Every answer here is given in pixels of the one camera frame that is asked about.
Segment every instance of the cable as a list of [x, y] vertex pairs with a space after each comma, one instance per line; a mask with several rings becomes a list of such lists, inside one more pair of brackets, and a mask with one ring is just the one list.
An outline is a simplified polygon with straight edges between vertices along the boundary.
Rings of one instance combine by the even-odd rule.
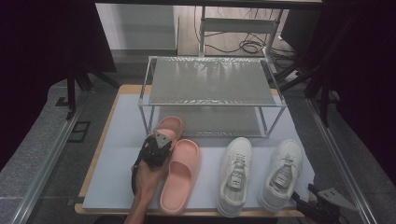
[[[258, 13], [259, 13], [259, 10], [260, 10], [260, 9], [257, 8], [256, 13], [255, 13], [255, 15], [254, 15], [254, 19], [257, 18], [257, 15], [258, 15]], [[250, 12], [250, 15], [251, 15], [251, 12], [252, 12], [252, 11], [253, 11], [253, 10], [252, 10], [252, 8], [251, 8], [251, 9], [245, 14], [244, 18], [246, 17], [246, 15], [247, 15], [249, 12]], [[271, 9], [271, 13], [270, 13], [269, 19], [271, 19], [273, 12], [274, 12], [274, 10]], [[200, 38], [198, 37], [198, 33], [197, 33], [197, 29], [196, 29], [196, 7], [194, 7], [194, 32], [195, 32], [195, 37], [197, 38], [198, 42], [200, 43], [201, 40], [200, 40]], [[209, 36], [213, 36], [213, 35], [221, 35], [221, 34], [225, 34], [225, 33], [226, 33], [226, 32], [218, 32], [218, 33], [214, 33], [214, 34], [211, 34], [211, 35], [205, 35], [205, 37], [209, 37]], [[253, 37], [256, 37], [259, 41], [253, 41], [253, 40], [251, 40]], [[262, 49], [266, 46], [266, 39], [267, 39], [267, 34], [265, 35], [264, 41], [262, 41], [258, 36], [254, 35], [254, 34], [252, 34], [252, 33], [247, 33], [247, 36], [245, 37], [245, 39], [244, 39], [243, 41], [239, 42], [239, 48], [237, 48], [237, 49], [224, 50], [224, 49], [218, 49], [218, 48], [216, 48], [216, 47], [214, 47], [214, 46], [212, 46], [212, 45], [207, 45], [207, 44], [205, 44], [205, 46], [206, 46], [206, 47], [209, 47], [209, 48], [212, 48], [212, 49], [215, 49], [215, 50], [218, 50], [218, 51], [223, 52], [223, 53], [233, 53], [233, 52], [236, 52], [236, 51], [238, 51], [238, 50], [241, 49], [241, 50], [243, 50], [243, 51], [246, 52], [246, 53], [249, 53], [249, 54], [256, 54], [256, 53], [262, 51]], [[289, 56], [288, 56], [288, 55], [280, 54], [280, 53], [275, 52], [275, 50], [277, 50], [277, 51], [282, 51], [282, 52], [289, 52], [289, 53], [295, 53], [295, 52], [294, 52], [294, 51], [291, 51], [291, 50], [284, 50], [284, 49], [275, 49], [275, 48], [271, 48], [271, 54], [272, 54], [273, 56], [275, 56], [275, 57], [278, 57], [278, 59], [276, 59], [275, 63], [276, 63], [276, 65], [279, 66], [280, 68], [287, 68], [287, 67], [281, 66], [280, 64], [277, 63], [277, 61], [280, 61], [280, 60], [290, 60], [290, 61], [293, 61], [293, 60], [295, 59], [294, 55], [291, 55], [291, 56], [289, 55]]]

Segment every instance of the sneaker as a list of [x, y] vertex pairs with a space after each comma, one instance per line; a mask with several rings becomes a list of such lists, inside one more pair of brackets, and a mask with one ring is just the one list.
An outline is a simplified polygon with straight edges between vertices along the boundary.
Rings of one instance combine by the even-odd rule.
[[268, 176], [259, 193], [259, 204], [277, 212], [288, 202], [303, 167], [303, 149], [294, 140], [279, 144], [271, 158]]
[[237, 217], [245, 204], [250, 161], [251, 144], [243, 137], [234, 139], [223, 154], [217, 208], [225, 217]]

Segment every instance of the pink slide sandal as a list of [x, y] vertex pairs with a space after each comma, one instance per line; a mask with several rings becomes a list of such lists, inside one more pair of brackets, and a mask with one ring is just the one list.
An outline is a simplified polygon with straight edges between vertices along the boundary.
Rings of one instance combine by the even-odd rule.
[[183, 212], [201, 166], [201, 152], [188, 139], [177, 142], [169, 162], [169, 174], [160, 198], [161, 209], [169, 215]]
[[171, 155], [178, 139], [183, 134], [183, 121], [177, 117], [166, 117], [158, 122], [155, 130], [146, 138], [132, 169], [131, 186], [136, 194], [136, 175], [139, 162], [150, 167], [161, 167]]

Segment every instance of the shoe sole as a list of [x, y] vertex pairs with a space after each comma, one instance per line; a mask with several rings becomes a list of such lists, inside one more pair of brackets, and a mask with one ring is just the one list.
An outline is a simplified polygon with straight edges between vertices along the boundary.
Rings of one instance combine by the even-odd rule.
[[225, 217], [238, 217], [239, 214], [240, 214], [241, 211], [242, 211], [242, 208], [241, 208], [241, 210], [239, 210], [237, 213], [233, 213], [233, 214], [232, 214], [232, 213], [226, 212], [226, 211], [221, 207], [221, 203], [220, 203], [220, 199], [219, 199], [219, 198], [218, 198], [217, 204], [218, 204], [218, 206], [217, 206], [218, 212], [221, 213], [222, 215], [224, 215]]

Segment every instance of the shoe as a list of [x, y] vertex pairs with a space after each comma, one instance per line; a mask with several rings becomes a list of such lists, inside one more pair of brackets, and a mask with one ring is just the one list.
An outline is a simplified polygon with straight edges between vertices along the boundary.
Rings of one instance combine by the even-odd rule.
[[294, 140], [279, 144], [271, 158], [270, 170], [259, 193], [259, 204], [277, 212], [288, 202], [303, 167], [303, 149]]
[[168, 167], [160, 208], [166, 214], [178, 215], [186, 208], [200, 171], [200, 148], [189, 139], [178, 141]]
[[183, 134], [183, 121], [178, 117], [166, 117], [156, 126], [151, 135], [146, 138], [132, 167], [131, 186], [136, 194], [136, 175], [139, 162], [145, 161], [149, 167], [161, 167], [171, 155], [178, 139]]
[[251, 154], [251, 144], [243, 137], [234, 139], [223, 154], [217, 209], [225, 217], [237, 217], [245, 204]]

